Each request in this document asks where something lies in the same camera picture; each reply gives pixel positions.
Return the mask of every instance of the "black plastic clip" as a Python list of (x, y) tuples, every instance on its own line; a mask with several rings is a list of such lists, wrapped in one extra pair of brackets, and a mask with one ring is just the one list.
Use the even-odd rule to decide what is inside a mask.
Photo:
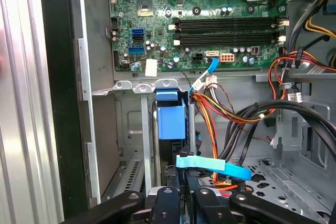
[(295, 59), (295, 68), (296, 69), (298, 69), (300, 64), (301, 64), (302, 53), (303, 53), (303, 47), (299, 47), (298, 53), (296, 54), (296, 59)]
[(180, 157), (188, 157), (188, 156), (194, 156), (194, 153), (188, 151), (188, 149), (186, 149), (186, 148), (182, 148), (180, 150)]

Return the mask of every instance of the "yellow wire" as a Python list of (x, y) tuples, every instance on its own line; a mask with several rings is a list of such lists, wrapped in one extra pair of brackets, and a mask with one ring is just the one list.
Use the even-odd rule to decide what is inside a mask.
[(306, 30), (312, 31), (312, 32), (315, 32), (315, 33), (320, 33), (320, 34), (328, 35), (331, 38), (336, 39), (336, 35), (332, 31), (330, 31), (328, 29), (325, 29), (323, 27), (314, 25), (311, 21), (312, 21), (312, 17), (309, 20), (307, 20), (307, 22), (305, 24)]
[(255, 123), (255, 122), (259, 122), (261, 120), (261, 118), (259, 118), (259, 119), (246, 119), (246, 118), (243, 118), (243, 117), (241, 117), (239, 115), (231, 113), (231, 111), (229, 111), (229, 110), (226, 110), (225, 108), (223, 108), (222, 106), (220, 106), (219, 104), (217, 104), (214, 100), (212, 100), (210, 97), (207, 97), (206, 95), (203, 95), (203, 94), (200, 94), (200, 93), (195, 93), (194, 95), (195, 96), (199, 95), (199, 96), (204, 97), (206, 100), (208, 100), (208, 102), (212, 103), (215, 107), (217, 107), (218, 109), (220, 109), (222, 112), (225, 112), (226, 114), (232, 116), (233, 118), (235, 118), (237, 120), (241, 120), (241, 121), (243, 121), (245, 123)]

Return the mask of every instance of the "cable tie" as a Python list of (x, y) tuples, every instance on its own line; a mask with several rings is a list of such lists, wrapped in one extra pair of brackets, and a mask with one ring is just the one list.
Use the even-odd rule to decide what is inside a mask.
[(295, 58), (295, 68), (296, 69), (298, 69), (301, 64), (302, 54), (303, 54), (303, 47), (299, 47), (298, 52), (296, 54), (296, 58)]
[(255, 103), (254, 106), (256, 107), (257, 110), (259, 110), (259, 103)]
[(285, 82), (285, 83), (282, 83), (282, 84), (279, 84), (279, 89), (280, 90), (287, 90), (287, 89), (291, 89), (292, 88), (292, 83), (290, 82)]

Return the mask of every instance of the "black ram slot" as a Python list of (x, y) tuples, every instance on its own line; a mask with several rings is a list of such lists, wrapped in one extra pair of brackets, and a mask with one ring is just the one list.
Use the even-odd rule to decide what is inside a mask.
[(195, 37), (189, 35), (181, 36), (182, 46), (204, 46), (204, 45), (230, 45), (230, 46), (253, 46), (253, 45), (265, 45), (272, 44), (277, 41), (277, 33), (260, 33), (260, 34), (250, 34), (244, 36), (235, 36), (231, 34), (220, 35), (203, 35), (203, 37)]
[(237, 33), (226, 33), (226, 34), (180, 34), (179, 37), (176, 39), (216, 39), (216, 38), (243, 38), (243, 39), (251, 39), (251, 38), (259, 38), (263, 36), (278, 36), (279, 33), (277, 32), (265, 32), (265, 33), (243, 33), (243, 34), (237, 34)]
[(174, 20), (182, 33), (205, 31), (267, 30), (277, 28), (275, 18)]
[(268, 18), (214, 18), (214, 19), (183, 19), (180, 20), (176, 18), (173, 20), (174, 23), (178, 24), (196, 24), (196, 23), (256, 23), (256, 22), (270, 22), (275, 23), (277, 22), (277, 18), (268, 17)]

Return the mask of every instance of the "white connector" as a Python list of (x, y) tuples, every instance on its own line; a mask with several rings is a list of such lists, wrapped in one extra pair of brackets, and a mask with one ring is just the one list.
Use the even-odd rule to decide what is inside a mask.
[(283, 35), (283, 36), (279, 36), (279, 38), (278, 38), (278, 42), (286, 42), (286, 37), (285, 37), (285, 35)]
[(176, 26), (175, 25), (168, 25), (168, 30), (176, 30)]
[(174, 40), (174, 46), (180, 46), (181, 45), (181, 41), (178, 39)]
[(280, 21), (278, 26), (289, 26), (289, 20)]
[(206, 88), (218, 88), (218, 81), (217, 81), (217, 76), (215, 76), (214, 74), (208, 76), (207, 78), (205, 78), (205, 84), (204, 84), (204, 89)]

